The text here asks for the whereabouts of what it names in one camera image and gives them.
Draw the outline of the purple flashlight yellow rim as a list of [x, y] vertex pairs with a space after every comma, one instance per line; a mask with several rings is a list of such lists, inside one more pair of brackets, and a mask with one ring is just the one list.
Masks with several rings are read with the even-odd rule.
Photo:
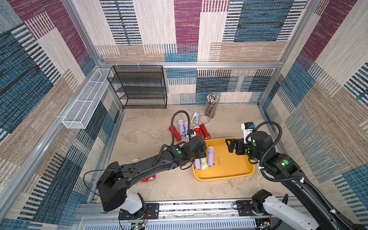
[[213, 146], [209, 146], [208, 147], [208, 165], [209, 167], [215, 166], [214, 155], [215, 155], [215, 148]]

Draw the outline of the red flashlight silver reflector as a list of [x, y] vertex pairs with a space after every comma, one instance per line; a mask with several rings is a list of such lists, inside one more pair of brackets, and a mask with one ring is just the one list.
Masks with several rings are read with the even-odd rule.
[[209, 139], [211, 139], [211, 135], [210, 135], [210, 133], [207, 131], [207, 128], [206, 128], [205, 124], [201, 124], [201, 125], [200, 125], [200, 129], [201, 129], [201, 132], [202, 132], [202, 134], [203, 134], [203, 138], [204, 138], [205, 140], [209, 140]]

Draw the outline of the mint green flashlight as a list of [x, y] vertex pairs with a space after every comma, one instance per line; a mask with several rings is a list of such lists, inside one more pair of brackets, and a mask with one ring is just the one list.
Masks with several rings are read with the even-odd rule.
[[200, 166], [201, 166], [201, 170], [203, 170], [203, 171], [206, 171], [206, 170], [209, 169], [207, 158], [201, 158], [200, 159]]

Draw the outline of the all red flashlight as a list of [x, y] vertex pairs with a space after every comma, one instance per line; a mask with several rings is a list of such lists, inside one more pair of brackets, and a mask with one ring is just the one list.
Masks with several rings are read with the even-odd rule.
[[175, 128], [175, 126], [173, 126], [173, 130], [172, 130], [171, 127], [169, 127], [169, 131], [173, 134], [176, 141], [180, 142], [182, 140], [182, 138], [181, 138], [180, 134], [178, 133], [177, 129]]

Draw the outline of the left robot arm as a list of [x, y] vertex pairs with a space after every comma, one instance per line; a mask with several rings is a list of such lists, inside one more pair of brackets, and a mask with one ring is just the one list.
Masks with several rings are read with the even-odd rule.
[[195, 159], [206, 157], [206, 142], [193, 137], [188, 142], [162, 145], [158, 155], [137, 163], [108, 165], [97, 181], [97, 190], [105, 212], [113, 211], [123, 205], [127, 191], [136, 183], [163, 171], [173, 170], [192, 163]]

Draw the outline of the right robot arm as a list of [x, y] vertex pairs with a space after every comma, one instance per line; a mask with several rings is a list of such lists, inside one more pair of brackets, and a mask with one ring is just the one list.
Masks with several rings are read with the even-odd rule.
[[253, 131], [244, 139], [226, 139], [230, 153], [247, 155], [258, 163], [262, 176], [271, 182], [281, 183], [304, 205], [317, 221], [321, 230], [363, 230], [362, 224], [354, 224], [338, 211], [306, 177], [295, 161], [286, 154], [276, 152], [275, 140], [263, 131]]

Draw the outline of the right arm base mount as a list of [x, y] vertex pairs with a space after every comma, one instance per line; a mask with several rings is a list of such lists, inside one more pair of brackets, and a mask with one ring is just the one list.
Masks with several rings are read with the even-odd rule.
[[264, 208], [265, 200], [257, 201], [257, 200], [237, 200], [234, 204], [232, 204], [232, 208], [235, 211], [238, 211], [239, 216], [245, 217], [258, 217], [258, 216], [273, 216], [266, 212]]

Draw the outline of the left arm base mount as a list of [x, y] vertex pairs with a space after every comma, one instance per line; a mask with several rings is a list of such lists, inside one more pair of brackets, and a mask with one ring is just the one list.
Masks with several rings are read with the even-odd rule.
[[130, 214], [128, 211], [121, 209], [119, 212], [119, 220], [144, 220], [146, 217], [148, 219], [158, 219], [160, 211], [159, 203], [148, 203], [144, 204], [143, 207], [138, 210], [135, 214]]

